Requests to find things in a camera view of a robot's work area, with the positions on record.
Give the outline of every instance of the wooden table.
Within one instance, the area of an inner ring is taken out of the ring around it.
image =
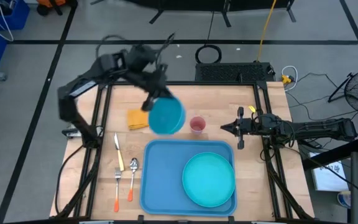
[[[237,138],[220,129],[220,126],[233,122],[239,106],[245,108],[244,117],[250,117],[249,105],[255,106],[255,97],[251,86],[170,86],[169,89],[177,96],[186,108],[186,123],[173,136],[161,137],[151,132],[149,128],[129,131],[127,127],[127,110],[139,109],[146,99],[146,94],[133,86],[115,86],[112,91],[106,133],[104,136],[101,162],[99,165],[98,181],[93,204],[92,219],[105,220],[136,220],[138,215],[144,215],[145,220],[227,220],[227,218],[211,217],[176,217],[168,215],[149,215],[139,204],[140,178],[142,175],[143,151],[145,145],[159,138],[173,139],[209,139],[222,140],[231,145],[234,151],[237,209],[233,216],[237,221],[273,220],[272,201],[268,184],[265,162],[260,160],[262,150],[260,136],[244,136],[245,148],[237,150]],[[291,120],[283,85],[280,82],[268,83],[270,104],[274,114],[282,119]],[[90,123],[96,89],[93,89],[78,100],[78,109]],[[260,98],[264,108],[263,94]],[[194,115],[205,118],[207,126],[203,134],[191,134],[188,124]],[[118,167],[117,152],[114,147],[114,132],[117,132],[124,159],[125,171],[122,173],[119,188],[119,212],[114,212],[116,180],[114,168]],[[68,141],[65,158],[81,144],[81,139]],[[281,149],[283,168],[289,191],[305,211],[314,216],[311,200],[303,172],[300,155],[289,149]],[[67,162],[60,181],[58,203],[60,210],[71,199],[78,188],[85,150]],[[140,161],[140,169],[135,173],[134,199],[127,201],[131,184],[129,163],[133,157]],[[281,191],[277,188],[281,216],[285,217]],[[85,214],[88,193],[83,199],[81,214]],[[51,215],[55,214],[54,206]]]

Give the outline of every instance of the blue tray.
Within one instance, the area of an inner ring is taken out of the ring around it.
[[[236,190],[223,205],[206,208],[187,196],[182,184],[186,163],[202,152],[223,156],[234,168],[234,154],[223,141],[154,140],[144,150],[140,206],[149,214],[227,217],[237,207]]]

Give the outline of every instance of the teal plate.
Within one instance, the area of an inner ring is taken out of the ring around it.
[[[193,156],[183,170],[182,182],[187,196],[208,208],[227,202],[236,187],[230,163],[213,152]]]

